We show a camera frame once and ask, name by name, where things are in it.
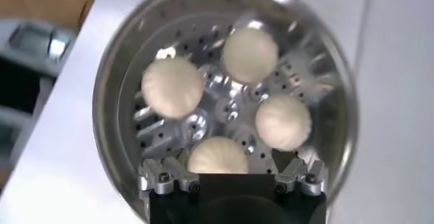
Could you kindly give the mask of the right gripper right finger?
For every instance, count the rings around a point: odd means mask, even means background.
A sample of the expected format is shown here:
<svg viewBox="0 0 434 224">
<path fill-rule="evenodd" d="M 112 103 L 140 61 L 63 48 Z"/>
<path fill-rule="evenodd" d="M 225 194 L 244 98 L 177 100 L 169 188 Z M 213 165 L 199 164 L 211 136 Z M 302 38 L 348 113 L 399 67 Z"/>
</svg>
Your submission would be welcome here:
<svg viewBox="0 0 434 224">
<path fill-rule="evenodd" d="M 326 192 L 326 167 L 321 160 L 306 163 L 296 152 L 273 150 L 277 171 L 274 176 L 275 193 L 286 195 L 300 191 L 307 196 Z"/>
</svg>

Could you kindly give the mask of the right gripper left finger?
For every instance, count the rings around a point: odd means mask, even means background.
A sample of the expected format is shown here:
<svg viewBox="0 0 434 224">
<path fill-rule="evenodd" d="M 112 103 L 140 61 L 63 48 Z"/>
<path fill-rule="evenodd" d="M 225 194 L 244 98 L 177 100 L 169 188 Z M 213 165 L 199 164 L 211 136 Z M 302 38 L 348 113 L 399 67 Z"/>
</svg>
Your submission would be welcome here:
<svg viewBox="0 0 434 224">
<path fill-rule="evenodd" d="M 174 157 L 141 161 L 138 167 L 139 198 L 147 197 L 152 191 L 157 195 L 168 195 L 176 189 L 185 193 L 198 193 L 199 175 L 188 171 Z"/>
</svg>

